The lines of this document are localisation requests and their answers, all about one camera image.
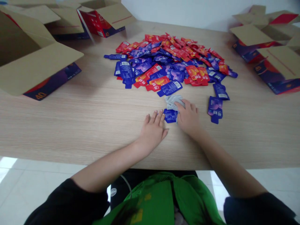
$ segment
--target right hand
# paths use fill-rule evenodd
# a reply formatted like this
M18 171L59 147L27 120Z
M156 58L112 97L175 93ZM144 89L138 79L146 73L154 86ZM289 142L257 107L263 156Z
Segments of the right hand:
M185 133L193 137L194 134L199 132L201 127L198 108L196 108L195 104L191 104L186 99L182 99L182 101L185 104L185 108L178 102L175 102L179 111L177 116L178 125Z

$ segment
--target white cable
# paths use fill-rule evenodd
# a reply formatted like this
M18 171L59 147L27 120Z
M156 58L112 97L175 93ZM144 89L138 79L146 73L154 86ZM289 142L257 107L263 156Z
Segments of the white cable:
M125 178L122 174L121 174L120 176L125 180L125 182L126 182L128 188L129 188L129 191L130 191L130 199L131 199L131 197L132 197L132 191L131 191L130 184L128 183L128 181L126 180L126 178Z

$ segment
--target wooden table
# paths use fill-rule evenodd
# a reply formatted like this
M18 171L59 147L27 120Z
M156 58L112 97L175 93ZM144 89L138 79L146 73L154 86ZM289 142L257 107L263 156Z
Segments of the wooden table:
M144 34L164 32L192 38L214 48L236 71L227 77L230 101L223 103L218 125L207 114L212 85L183 84L176 92L199 107L203 126L245 168L300 166L300 93L275 95L231 48L230 33L138 21L109 38L65 44L83 52L76 63L82 72L43 101L12 97L0 91L0 155L61 163L89 164L135 140L147 113L164 109L163 97L144 87L125 89L113 76L114 54L122 41L141 41ZM168 136L135 168L207 170L203 152L176 124Z

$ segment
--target finger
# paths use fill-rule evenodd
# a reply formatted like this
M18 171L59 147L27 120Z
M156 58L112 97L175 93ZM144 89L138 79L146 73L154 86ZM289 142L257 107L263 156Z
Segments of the finger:
M191 103L188 100L182 99L181 101L185 104L185 109L191 109Z
M160 126L160 127L163 127L163 122L164 122L164 120L165 120L165 116L166 116L166 115L163 113L163 114L162 114L162 117L161 117L161 119L160 119L160 122L159 122L159 126Z
M163 111L160 110L158 115L155 118L155 121L154 121L155 124L159 125L160 119L162 118L162 114L163 114Z
M169 129L165 129L162 133L162 140L167 136Z
M192 109L192 111L196 111L196 105L195 104L191 104L191 109Z
M180 104L179 102L174 102L174 104L177 106L177 108L178 108L178 111L180 112L180 113L182 113L184 110L185 110L185 108L182 106L182 104Z
M155 121L155 118L156 118L156 115L157 115L157 110L155 110L155 111L154 111L154 113L152 114L152 116L151 116L151 119L150 119L149 123L154 123L154 121Z
M144 120L144 126L146 125L146 124L148 124L149 123L149 117L150 117L150 115L148 114L148 115L146 115L146 118L145 118L145 120Z

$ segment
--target open cardboard box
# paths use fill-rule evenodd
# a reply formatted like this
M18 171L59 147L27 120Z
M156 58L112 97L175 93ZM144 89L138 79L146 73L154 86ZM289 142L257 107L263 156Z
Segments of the open cardboard box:
M254 70L275 94L300 91L300 36L294 37L291 41L294 45L298 43L299 47L278 46L258 49L265 60Z
M8 5L5 7L11 11L40 20L49 32L58 39L90 38L82 25L77 10L66 5L57 4L56 0L9 0Z
M83 53L55 41L35 18L0 12L0 89L42 100L81 72Z
M78 9L89 31L105 38L136 20L121 0L68 0L62 4Z
M235 15L243 25L230 30L238 38L232 46L247 63L258 63L263 56L257 51L259 48L287 45L292 47L290 40L300 33L300 28L293 23L300 21L298 14L289 11L279 11L264 14L265 7L254 7L246 14Z

